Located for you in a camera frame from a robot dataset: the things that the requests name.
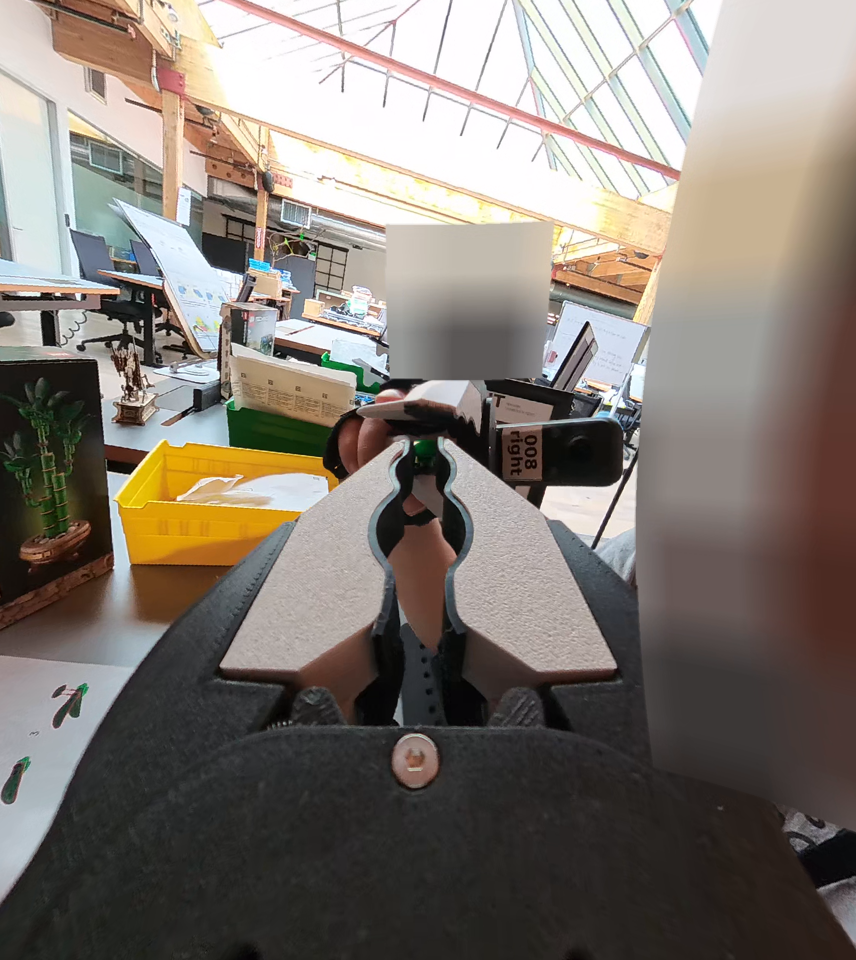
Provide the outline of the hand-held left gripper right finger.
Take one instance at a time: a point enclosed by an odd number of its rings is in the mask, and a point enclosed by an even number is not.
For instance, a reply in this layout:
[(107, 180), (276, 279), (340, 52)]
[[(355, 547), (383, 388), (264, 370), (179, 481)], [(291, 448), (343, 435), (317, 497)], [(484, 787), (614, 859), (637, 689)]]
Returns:
[(614, 655), (542, 513), (452, 440), (437, 443), (445, 580), (435, 671), (448, 724), (483, 724), (508, 690), (614, 678)]

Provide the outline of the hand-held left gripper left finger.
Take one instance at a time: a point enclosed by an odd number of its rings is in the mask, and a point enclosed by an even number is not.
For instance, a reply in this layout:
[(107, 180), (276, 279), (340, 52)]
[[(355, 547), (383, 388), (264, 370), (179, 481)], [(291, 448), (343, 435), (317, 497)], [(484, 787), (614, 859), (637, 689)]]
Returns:
[(376, 524), (398, 523), (400, 440), (304, 511), (220, 662), (232, 680), (328, 690), (351, 723), (391, 720), (403, 673), (393, 576)]

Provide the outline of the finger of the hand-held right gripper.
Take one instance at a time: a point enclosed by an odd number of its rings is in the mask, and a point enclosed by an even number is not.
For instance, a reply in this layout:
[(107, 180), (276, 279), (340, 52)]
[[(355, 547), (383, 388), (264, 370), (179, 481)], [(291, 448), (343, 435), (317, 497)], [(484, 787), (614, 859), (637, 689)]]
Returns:
[(357, 410), (366, 421), (389, 424), (389, 432), (410, 437), (434, 437), (456, 433), (466, 424), (458, 407), (431, 397), (403, 397), (372, 402)]
[(471, 380), (429, 380), (406, 395), (406, 415), (430, 433), (480, 433), (483, 393)]

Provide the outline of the small dark lego box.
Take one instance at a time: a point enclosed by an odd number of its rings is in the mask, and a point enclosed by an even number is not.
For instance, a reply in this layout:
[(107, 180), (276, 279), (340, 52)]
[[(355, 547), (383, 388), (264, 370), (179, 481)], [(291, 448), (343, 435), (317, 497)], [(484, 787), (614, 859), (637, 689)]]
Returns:
[(220, 308), (219, 355), (226, 360), (232, 345), (272, 357), (280, 311), (256, 302), (227, 302)]

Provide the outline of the black bamboo lego box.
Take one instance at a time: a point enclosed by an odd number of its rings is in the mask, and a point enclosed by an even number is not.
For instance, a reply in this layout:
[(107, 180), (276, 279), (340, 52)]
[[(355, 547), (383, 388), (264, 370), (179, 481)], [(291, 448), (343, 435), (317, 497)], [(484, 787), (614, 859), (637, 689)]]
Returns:
[(0, 630), (113, 566), (96, 360), (0, 346)]

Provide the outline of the lego instruction sheet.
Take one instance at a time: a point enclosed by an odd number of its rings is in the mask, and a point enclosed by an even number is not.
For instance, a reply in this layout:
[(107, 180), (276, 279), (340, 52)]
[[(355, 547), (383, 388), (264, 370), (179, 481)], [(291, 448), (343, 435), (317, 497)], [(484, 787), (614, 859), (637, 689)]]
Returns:
[(0, 655), (0, 902), (133, 669)]

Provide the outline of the person's right hand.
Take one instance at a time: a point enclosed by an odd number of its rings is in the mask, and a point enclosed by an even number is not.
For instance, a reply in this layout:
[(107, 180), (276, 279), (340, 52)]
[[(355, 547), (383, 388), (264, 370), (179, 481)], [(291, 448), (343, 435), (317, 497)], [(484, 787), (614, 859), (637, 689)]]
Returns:
[[(349, 465), (348, 452), (341, 452), (350, 471), (358, 470), (393, 443), (389, 427), (379, 419), (362, 418), (357, 438), (358, 465)], [(439, 520), (408, 526), (400, 543), (388, 555), (394, 572), (400, 610), (418, 640), (433, 653), (444, 631), (447, 572), (456, 554), (447, 543)]]

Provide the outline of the black framed sign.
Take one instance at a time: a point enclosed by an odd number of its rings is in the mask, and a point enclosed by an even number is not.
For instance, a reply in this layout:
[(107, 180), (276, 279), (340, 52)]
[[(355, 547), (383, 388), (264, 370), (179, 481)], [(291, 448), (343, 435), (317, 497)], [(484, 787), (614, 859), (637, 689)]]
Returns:
[(571, 414), (573, 394), (518, 379), (487, 379), (494, 419), (498, 425), (536, 424), (565, 420)]

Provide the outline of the crumpled clear plastic bag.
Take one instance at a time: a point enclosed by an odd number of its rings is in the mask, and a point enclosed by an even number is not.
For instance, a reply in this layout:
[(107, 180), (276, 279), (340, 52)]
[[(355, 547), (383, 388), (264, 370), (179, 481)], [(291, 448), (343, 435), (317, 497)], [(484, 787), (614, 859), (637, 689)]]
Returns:
[(330, 360), (344, 365), (358, 366), (358, 360), (385, 373), (386, 355), (379, 356), (377, 344), (365, 337), (349, 338), (347, 335), (334, 340), (330, 349)]

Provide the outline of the white instruction booklet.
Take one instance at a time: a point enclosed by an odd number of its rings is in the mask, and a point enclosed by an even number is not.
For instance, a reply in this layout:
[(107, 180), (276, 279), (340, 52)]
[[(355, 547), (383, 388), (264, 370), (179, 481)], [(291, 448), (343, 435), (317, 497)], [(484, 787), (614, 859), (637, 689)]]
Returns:
[(239, 347), (230, 358), (235, 409), (332, 427), (354, 408), (356, 392), (323, 366), (267, 357)]

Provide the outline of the whiteboard with handwriting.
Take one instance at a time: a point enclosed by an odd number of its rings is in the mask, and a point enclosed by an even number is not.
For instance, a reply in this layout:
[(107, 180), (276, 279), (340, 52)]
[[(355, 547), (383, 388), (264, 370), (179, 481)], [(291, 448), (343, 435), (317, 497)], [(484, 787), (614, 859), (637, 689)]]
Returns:
[(626, 318), (564, 301), (554, 328), (552, 345), (545, 354), (544, 373), (552, 377), (564, 360), (576, 335), (589, 322), (598, 350), (588, 364), (582, 381), (618, 387), (630, 373), (633, 360), (649, 328)]

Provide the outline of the yellow plastic bin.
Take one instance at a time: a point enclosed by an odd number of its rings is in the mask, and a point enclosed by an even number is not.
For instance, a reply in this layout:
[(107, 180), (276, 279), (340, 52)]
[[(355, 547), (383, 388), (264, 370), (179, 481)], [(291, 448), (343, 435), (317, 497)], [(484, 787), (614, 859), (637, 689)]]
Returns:
[(324, 476), (338, 481), (320, 458), (247, 448), (164, 440), (116, 496), (129, 558), (138, 565), (230, 567), (301, 512), (177, 502), (202, 478), (267, 474)]

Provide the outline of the tilted whiteboard with posters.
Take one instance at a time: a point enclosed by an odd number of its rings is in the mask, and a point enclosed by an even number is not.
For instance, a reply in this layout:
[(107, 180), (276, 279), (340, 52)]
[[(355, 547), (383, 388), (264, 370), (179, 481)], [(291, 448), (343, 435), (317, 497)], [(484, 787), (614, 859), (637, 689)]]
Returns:
[(200, 355), (216, 354), (220, 311), (229, 299), (218, 272), (180, 224), (118, 198), (113, 206), (158, 263), (170, 307), (192, 349)]

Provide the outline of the small wooden model figure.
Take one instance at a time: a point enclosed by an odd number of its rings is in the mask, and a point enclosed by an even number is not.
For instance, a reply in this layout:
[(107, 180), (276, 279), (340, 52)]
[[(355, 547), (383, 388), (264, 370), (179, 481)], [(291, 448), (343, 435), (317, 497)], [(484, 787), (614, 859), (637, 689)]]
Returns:
[(116, 414), (112, 422), (123, 426), (145, 426), (157, 412), (157, 395), (142, 371), (137, 350), (132, 345), (112, 346), (111, 358), (122, 380), (120, 398), (113, 401)]

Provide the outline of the black office chair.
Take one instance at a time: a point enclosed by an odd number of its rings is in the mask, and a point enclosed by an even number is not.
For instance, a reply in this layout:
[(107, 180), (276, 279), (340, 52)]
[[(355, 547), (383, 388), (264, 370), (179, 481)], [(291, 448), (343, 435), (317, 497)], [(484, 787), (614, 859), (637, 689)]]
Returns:
[(121, 348), (133, 344), (144, 348), (144, 339), (138, 339), (128, 331), (133, 326), (137, 333), (145, 334), (149, 322), (153, 319), (153, 302), (150, 292), (146, 289), (132, 286), (116, 277), (109, 277), (106, 272), (114, 272), (114, 263), (109, 255), (108, 246), (103, 237), (71, 229), (70, 234), (74, 250), (78, 259), (81, 277), (86, 282), (94, 282), (112, 286), (116, 289), (115, 296), (103, 296), (98, 311), (111, 320), (122, 324), (122, 333), (107, 337), (93, 338), (81, 341), (76, 349), (83, 353), (88, 344), (104, 343), (108, 347)]

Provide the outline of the grey desk with orange edge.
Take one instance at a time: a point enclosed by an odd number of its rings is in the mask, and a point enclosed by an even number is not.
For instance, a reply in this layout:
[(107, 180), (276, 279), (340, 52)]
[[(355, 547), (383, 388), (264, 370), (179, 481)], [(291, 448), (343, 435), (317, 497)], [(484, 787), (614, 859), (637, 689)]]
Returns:
[(103, 299), (120, 292), (111, 285), (37, 271), (0, 258), (0, 311), (40, 313), (42, 343), (47, 347), (61, 345), (58, 312), (99, 311)]

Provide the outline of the black wall monitor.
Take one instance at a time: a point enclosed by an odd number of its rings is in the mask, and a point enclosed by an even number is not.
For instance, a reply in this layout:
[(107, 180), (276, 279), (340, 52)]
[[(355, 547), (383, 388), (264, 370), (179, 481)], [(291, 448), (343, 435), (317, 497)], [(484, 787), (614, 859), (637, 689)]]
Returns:
[(250, 242), (204, 232), (201, 249), (209, 264), (216, 269), (243, 275), (253, 252)]

